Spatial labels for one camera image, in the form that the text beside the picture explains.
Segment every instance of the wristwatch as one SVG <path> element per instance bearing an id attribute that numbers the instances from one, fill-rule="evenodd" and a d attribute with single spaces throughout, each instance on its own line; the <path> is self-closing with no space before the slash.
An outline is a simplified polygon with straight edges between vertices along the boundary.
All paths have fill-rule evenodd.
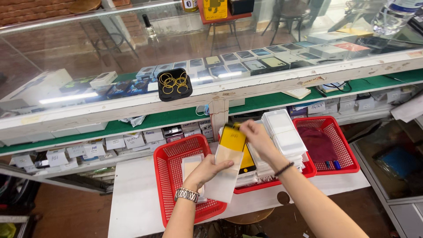
<path id="1" fill-rule="evenodd" d="M 194 191 L 191 191 L 189 189 L 180 187 L 176 190 L 176 194 L 175 194 L 175 202 L 178 200 L 179 197 L 183 197 L 185 199 L 189 199 L 193 202 L 197 202 L 198 201 L 198 196 L 200 194 Z"/>

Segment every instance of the woman's left hand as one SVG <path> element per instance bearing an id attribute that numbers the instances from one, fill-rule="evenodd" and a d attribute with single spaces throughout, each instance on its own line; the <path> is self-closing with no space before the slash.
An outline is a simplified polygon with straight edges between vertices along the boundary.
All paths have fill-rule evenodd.
<path id="1" fill-rule="evenodd" d="M 214 155 L 207 155 L 203 161 L 188 175 L 182 187 L 197 192 L 206 182 L 210 181 L 218 172 L 233 165 L 233 161 L 214 164 Z"/>

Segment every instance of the water bottle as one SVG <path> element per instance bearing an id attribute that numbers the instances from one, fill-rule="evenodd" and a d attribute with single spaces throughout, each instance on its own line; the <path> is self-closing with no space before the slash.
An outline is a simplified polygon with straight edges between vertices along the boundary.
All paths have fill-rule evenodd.
<path id="1" fill-rule="evenodd" d="M 423 0 L 388 0 L 373 18 L 373 31 L 380 35 L 393 36 L 423 6 Z"/>

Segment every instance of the bracelet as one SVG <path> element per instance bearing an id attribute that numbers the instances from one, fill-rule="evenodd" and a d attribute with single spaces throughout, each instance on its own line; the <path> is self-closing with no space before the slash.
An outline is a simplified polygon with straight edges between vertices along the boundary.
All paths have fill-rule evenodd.
<path id="1" fill-rule="evenodd" d="M 279 170 L 274 176 L 277 177 L 277 176 L 281 175 L 285 170 L 287 170 L 289 167 L 292 167 L 293 165 L 294 165 L 293 162 L 289 163 L 283 169 Z"/>

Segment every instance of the red plastic basket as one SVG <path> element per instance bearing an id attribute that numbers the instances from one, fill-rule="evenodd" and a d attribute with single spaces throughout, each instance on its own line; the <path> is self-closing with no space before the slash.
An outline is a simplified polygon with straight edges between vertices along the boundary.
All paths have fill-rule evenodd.
<path id="1" fill-rule="evenodd" d="M 329 136 L 333 143 L 333 147 L 338 156 L 338 162 L 341 166 L 340 170 L 336 170 L 334 165 L 330 163 L 330 168 L 326 166 L 326 163 L 314 163 L 317 169 L 316 175 L 327 175 L 327 174 L 347 174 L 357 173 L 360 170 L 358 164 L 348 142 L 345 139 L 336 119 L 332 116 L 316 116 L 316 117 L 305 117 L 296 118 L 292 120 L 295 128 L 307 127 L 317 128 Z"/>
<path id="2" fill-rule="evenodd" d="M 314 166 L 313 162 L 310 159 L 310 156 L 307 153 L 307 157 L 308 157 L 308 162 L 304 162 L 305 168 L 302 170 L 302 174 L 306 177 L 306 178 L 311 178 L 314 177 L 317 173 L 316 167 Z M 233 190 L 234 194 L 243 194 L 246 192 L 251 192 L 251 191 L 255 191 L 258 189 L 262 189 L 262 188 L 268 188 L 268 187 L 273 187 L 276 185 L 280 185 L 280 181 L 279 180 L 275 180 L 275 181 L 270 181 L 270 182 L 266 182 L 266 183 L 260 183 L 257 185 L 251 185 L 251 186 L 244 186 L 244 187 L 239 187 L 239 188 L 235 188 Z"/>
<path id="3" fill-rule="evenodd" d="M 176 190 L 182 186 L 182 158 L 203 153 L 211 154 L 205 136 L 195 134 L 170 142 L 154 151 L 157 190 L 159 191 L 160 210 L 163 225 L 166 227 L 175 207 Z M 228 204 L 208 199 L 195 207 L 195 223 L 209 219 L 225 211 Z"/>

